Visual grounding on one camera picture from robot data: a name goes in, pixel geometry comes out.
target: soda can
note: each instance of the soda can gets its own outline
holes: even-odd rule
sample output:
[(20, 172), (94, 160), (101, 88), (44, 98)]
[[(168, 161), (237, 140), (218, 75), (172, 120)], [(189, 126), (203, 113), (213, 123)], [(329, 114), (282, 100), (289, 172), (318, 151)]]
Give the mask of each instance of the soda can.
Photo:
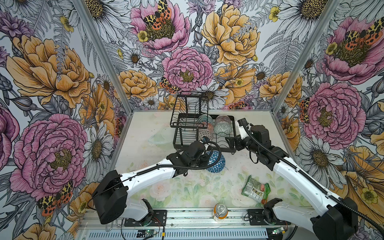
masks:
[(228, 215), (228, 208), (225, 206), (225, 204), (219, 202), (218, 204), (215, 205), (214, 208), (214, 220), (217, 222), (221, 222), (224, 220)]

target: mounting plate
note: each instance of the mounting plate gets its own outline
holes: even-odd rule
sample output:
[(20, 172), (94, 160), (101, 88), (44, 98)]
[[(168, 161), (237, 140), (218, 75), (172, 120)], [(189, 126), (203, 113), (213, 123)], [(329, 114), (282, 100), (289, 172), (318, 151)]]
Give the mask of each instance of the mounting plate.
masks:
[[(153, 217), (157, 218), (160, 221), (160, 226), (165, 226), (167, 223), (167, 210), (154, 210)], [(124, 221), (125, 227), (141, 227), (139, 222), (132, 219), (126, 218)], [(147, 226), (157, 227), (157, 222), (152, 220)]]
[[(260, 226), (260, 225), (266, 225), (267, 222), (264, 221), (264, 209), (248, 209), (248, 216), (249, 216), (249, 224), (251, 226)], [(290, 222), (286, 221), (280, 221), (278, 220), (274, 225), (291, 225)]]

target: snack bag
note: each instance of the snack bag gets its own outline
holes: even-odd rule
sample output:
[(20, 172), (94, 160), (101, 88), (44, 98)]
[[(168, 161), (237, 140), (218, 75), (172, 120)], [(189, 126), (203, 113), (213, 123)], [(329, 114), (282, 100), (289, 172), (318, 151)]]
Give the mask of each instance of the snack bag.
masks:
[(247, 196), (255, 200), (256, 202), (260, 202), (265, 204), (268, 199), (268, 194), (271, 192), (269, 184), (261, 184), (255, 179), (252, 178), (252, 175), (249, 175), (247, 183), (242, 190), (242, 195)]

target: floral tablecloth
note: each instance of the floral tablecloth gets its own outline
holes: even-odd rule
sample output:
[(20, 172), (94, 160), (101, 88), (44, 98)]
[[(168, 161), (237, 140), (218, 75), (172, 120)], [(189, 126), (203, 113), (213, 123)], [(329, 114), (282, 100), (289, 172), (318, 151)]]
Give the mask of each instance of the floral tablecloth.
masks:
[[(218, 112), (230, 114), (235, 119), (247, 118), (253, 124), (262, 124), (270, 132), (274, 145), (283, 149), (283, 143), (269, 112)], [(175, 152), (172, 143), (153, 145), (148, 139), (169, 124), (171, 112), (136, 112), (129, 127), (115, 169), (130, 172), (155, 164)], [(234, 155), (223, 153), (226, 163), (220, 173), (207, 170), (189, 170), (188, 175), (158, 182), (134, 194), (134, 199), (147, 199), (153, 208), (163, 207), (213, 207), (218, 202), (228, 207), (261, 207), (253, 199), (241, 195), (249, 175), (261, 183), (269, 183), (268, 199), (279, 197), (296, 206), (309, 207), (308, 201), (282, 177), (271, 172), (263, 164), (254, 164), (247, 151)]]

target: black wire dish rack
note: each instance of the black wire dish rack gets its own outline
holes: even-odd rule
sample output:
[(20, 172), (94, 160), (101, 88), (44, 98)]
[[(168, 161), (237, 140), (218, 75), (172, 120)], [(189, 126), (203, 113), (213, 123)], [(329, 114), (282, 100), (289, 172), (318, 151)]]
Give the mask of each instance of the black wire dish rack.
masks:
[[(210, 115), (215, 120), (219, 115)], [(214, 139), (222, 152), (231, 152), (234, 154), (236, 149), (230, 147), (229, 139), (236, 136), (235, 118), (231, 119), (231, 132), (229, 135), (221, 136), (213, 133)], [(192, 142), (196, 141), (199, 136), (200, 129), (206, 129), (207, 125), (199, 122), (199, 118), (208, 118), (208, 98), (204, 93), (200, 92), (181, 92), (176, 96), (175, 106), (173, 108), (170, 126), (175, 127), (175, 136), (173, 146), (175, 149), (183, 149), (188, 147)]]

